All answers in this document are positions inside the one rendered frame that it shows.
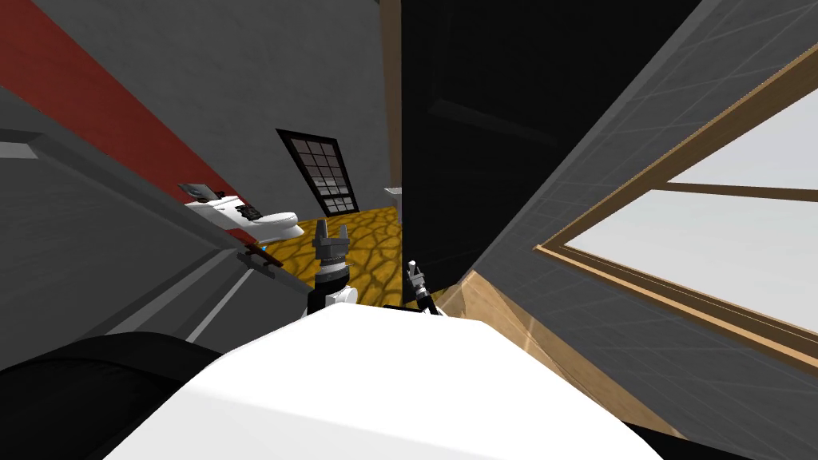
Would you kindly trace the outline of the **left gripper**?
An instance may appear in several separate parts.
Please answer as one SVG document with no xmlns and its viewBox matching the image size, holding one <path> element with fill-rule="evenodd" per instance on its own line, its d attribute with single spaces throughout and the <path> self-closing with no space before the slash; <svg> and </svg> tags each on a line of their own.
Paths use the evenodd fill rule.
<svg viewBox="0 0 818 460">
<path fill-rule="evenodd" d="M 342 224 L 339 229 L 339 238 L 328 237 L 326 220 L 316 222 L 316 238 L 312 241 L 317 259 L 339 259 L 348 254 L 350 240 L 347 225 Z"/>
</svg>

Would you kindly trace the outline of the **black grid window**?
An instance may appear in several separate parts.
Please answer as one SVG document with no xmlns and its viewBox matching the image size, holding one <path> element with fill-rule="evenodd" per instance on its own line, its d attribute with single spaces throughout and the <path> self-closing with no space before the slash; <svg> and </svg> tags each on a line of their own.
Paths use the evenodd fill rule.
<svg viewBox="0 0 818 460">
<path fill-rule="evenodd" d="M 276 131 L 326 217 L 359 211 L 336 139 Z"/>
</svg>

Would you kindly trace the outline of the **white toilet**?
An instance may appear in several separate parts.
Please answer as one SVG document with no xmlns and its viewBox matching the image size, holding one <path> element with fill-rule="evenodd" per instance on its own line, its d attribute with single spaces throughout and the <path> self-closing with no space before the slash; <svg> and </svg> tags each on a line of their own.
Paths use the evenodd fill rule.
<svg viewBox="0 0 818 460">
<path fill-rule="evenodd" d="M 214 192 L 206 184 L 179 184 L 178 187 L 193 198 L 185 206 L 226 231 L 242 230 L 255 242 L 269 244 L 304 234 L 294 212 L 262 215 L 257 208 L 238 196 Z"/>
</svg>

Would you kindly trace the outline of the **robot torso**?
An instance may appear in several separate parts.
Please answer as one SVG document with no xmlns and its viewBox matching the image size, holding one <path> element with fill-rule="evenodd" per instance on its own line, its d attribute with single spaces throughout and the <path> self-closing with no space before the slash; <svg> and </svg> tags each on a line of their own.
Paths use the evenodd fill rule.
<svg viewBox="0 0 818 460">
<path fill-rule="evenodd" d="M 662 460 L 488 325 L 338 303 L 209 364 L 105 460 Z"/>
</svg>

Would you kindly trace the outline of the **wooden framed window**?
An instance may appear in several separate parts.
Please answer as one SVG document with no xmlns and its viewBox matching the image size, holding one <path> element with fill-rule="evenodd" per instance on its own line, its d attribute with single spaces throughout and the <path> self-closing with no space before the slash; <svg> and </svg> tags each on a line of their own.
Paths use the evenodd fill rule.
<svg viewBox="0 0 818 460">
<path fill-rule="evenodd" d="M 818 377 L 818 43 L 534 250 Z"/>
</svg>

